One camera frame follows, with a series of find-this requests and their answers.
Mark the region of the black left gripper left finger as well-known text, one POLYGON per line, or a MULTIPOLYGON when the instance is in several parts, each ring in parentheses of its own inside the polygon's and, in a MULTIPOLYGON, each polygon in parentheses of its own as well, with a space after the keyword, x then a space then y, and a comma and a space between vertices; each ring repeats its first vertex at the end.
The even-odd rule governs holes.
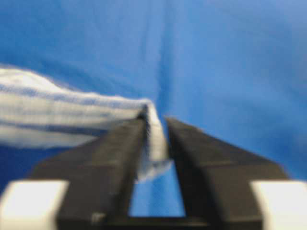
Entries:
POLYGON ((33 168, 30 179, 69 182, 59 230, 100 230, 127 217, 144 140, 145 121, 134 119, 33 168))

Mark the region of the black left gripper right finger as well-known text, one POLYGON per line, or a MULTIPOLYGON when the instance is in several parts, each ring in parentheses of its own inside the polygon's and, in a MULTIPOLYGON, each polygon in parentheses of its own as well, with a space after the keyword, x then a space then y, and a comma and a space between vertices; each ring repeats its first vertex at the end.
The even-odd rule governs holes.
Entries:
POLYGON ((282 167, 175 118, 166 122, 186 215, 215 230, 262 229, 250 182, 289 180, 282 167))

